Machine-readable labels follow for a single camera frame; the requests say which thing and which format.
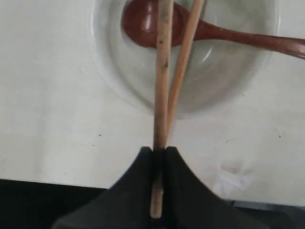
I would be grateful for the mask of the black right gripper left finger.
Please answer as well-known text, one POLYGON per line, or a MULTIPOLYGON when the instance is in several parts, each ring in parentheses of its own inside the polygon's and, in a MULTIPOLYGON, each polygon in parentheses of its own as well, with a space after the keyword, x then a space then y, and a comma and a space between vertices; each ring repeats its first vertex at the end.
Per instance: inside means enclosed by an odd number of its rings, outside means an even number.
POLYGON ((142 147, 128 170, 88 204, 57 219, 54 229, 148 229, 152 150, 142 147))

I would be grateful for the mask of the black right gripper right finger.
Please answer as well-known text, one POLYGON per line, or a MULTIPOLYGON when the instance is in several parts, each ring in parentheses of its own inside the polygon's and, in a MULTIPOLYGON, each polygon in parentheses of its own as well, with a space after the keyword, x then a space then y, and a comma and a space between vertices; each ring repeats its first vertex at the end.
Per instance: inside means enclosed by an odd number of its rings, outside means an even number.
POLYGON ((262 223, 214 194, 176 147, 164 155, 163 220, 167 229, 260 229, 262 223))

